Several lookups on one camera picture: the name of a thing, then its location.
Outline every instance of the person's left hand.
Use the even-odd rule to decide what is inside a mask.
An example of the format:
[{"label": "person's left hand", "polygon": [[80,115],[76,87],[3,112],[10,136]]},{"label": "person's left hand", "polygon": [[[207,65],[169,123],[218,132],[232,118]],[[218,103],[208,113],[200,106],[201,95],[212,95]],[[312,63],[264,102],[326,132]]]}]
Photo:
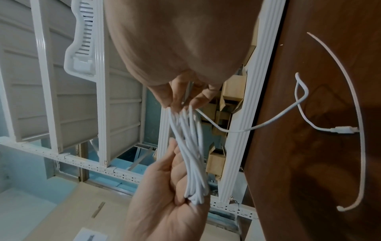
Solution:
[{"label": "person's left hand", "polygon": [[187,170],[177,142],[171,138],[164,157],[150,165],[127,213],[125,240],[200,240],[210,208],[184,199]]}]

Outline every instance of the brown table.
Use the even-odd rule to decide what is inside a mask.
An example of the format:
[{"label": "brown table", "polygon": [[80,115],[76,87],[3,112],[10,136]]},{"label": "brown table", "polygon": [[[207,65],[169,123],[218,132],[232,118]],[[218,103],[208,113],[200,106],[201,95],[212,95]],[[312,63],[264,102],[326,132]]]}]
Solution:
[{"label": "brown table", "polygon": [[293,103],[296,72],[310,89],[304,113],[319,127],[358,126],[337,64],[354,82],[366,136],[365,197],[357,198],[359,135],[312,129],[295,108],[256,130],[244,167],[267,241],[381,240],[381,1],[290,0],[258,117],[262,123]]}]

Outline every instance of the white paper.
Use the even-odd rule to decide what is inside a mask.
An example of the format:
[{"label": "white paper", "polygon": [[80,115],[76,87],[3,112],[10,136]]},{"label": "white paper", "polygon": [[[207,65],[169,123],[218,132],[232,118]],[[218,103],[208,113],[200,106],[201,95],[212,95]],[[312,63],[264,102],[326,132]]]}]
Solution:
[{"label": "white paper", "polygon": [[93,230],[82,228],[73,241],[106,241],[107,235]]}]

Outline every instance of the blue wall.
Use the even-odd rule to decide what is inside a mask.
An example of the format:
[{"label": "blue wall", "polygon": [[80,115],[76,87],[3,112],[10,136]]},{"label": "blue wall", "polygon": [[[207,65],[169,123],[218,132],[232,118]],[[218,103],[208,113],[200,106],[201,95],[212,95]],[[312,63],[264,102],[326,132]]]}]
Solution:
[{"label": "blue wall", "polygon": [[[0,105],[0,136],[8,136],[4,113]],[[53,203],[62,202],[77,183],[60,177],[47,179],[43,157],[0,146],[0,162],[5,163],[11,186]]]}]

